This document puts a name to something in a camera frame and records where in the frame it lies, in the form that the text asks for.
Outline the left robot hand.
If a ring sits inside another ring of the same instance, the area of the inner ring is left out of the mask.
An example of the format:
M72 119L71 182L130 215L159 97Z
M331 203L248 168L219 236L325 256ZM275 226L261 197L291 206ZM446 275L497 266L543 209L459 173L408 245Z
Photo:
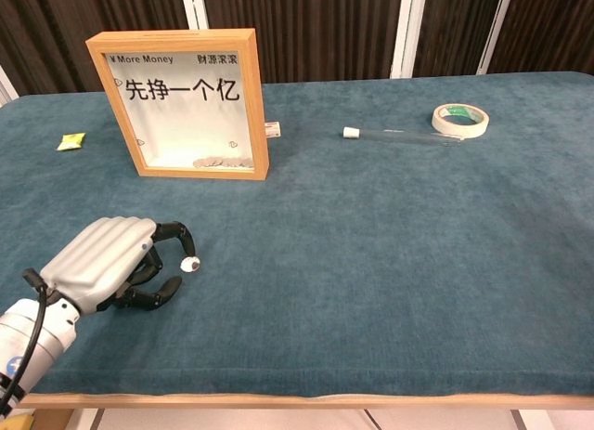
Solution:
M101 217L83 229L41 270L48 286L47 303L59 300L89 315L110 306L153 310L167 303L179 289L182 278L171 277L154 293L138 286L159 274L163 262L155 243L177 239L186 273L200 268L189 229L173 221L158 223L135 216Z

